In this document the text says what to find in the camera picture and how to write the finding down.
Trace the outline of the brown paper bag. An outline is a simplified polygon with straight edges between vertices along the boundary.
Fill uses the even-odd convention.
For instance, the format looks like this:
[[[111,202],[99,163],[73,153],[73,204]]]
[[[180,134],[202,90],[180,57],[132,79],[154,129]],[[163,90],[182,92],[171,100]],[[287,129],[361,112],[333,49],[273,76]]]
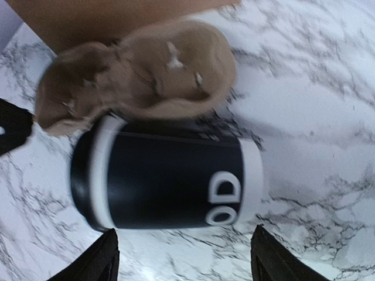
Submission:
[[[237,3],[228,0],[8,1],[56,53],[84,42],[107,43],[143,26]]]

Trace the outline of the black plastic cup lid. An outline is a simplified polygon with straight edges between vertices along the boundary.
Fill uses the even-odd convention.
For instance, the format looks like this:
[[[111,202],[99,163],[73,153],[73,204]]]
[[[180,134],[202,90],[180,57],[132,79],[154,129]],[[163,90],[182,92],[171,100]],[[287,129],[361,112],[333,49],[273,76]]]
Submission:
[[[88,225],[102,232],[93,214],[88,186],[88,160],[93,142],[93,132],[88,131],[79,138],[71,158],[70,189],[77,211],[86,219]]]

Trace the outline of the black paper coffee cup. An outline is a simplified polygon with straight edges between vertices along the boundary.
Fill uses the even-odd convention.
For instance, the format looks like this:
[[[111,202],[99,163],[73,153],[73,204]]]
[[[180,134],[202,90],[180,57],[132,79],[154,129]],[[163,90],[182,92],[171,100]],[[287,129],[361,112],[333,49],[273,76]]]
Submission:
[[[103,231],[230,225],[260,205],[263,161],[252,140],[113,116],[89,131],[90,203]]]

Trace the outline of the cardboard cup carrier tray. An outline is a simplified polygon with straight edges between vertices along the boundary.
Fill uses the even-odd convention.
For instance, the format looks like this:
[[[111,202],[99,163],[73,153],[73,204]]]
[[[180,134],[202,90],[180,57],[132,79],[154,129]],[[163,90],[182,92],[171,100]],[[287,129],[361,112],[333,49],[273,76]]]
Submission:
[[[112,44],[87,42],[58,54],[39,81],[35,122],[49,135],[90,129],[108,112],[129,119],[203,115],[236,81],[230,45],[194,20],[138,29]]]

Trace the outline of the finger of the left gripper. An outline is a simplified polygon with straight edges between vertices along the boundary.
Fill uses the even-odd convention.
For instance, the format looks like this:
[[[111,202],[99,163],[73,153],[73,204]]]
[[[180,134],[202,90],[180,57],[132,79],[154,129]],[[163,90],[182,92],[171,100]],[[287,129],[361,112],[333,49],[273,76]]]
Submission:
[[[1,99],[1,156],[24,145],[32,133],[33,115]]]

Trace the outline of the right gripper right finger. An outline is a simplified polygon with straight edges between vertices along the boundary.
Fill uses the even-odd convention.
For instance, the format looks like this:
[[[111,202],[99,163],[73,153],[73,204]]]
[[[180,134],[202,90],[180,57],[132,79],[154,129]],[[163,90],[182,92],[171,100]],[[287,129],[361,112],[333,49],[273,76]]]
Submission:
[[[253,280],[328,280],[298,260],[263,225],[256,226],[251,238],[251,273]]]

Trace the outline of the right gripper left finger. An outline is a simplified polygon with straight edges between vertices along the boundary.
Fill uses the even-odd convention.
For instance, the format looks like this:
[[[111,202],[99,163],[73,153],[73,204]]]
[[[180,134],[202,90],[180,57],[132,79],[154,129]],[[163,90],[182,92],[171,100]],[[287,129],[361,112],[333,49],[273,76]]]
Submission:
[[[120,252],[114,229],[103,233],[68,267],[52,276],[52,281],[118,280]]]

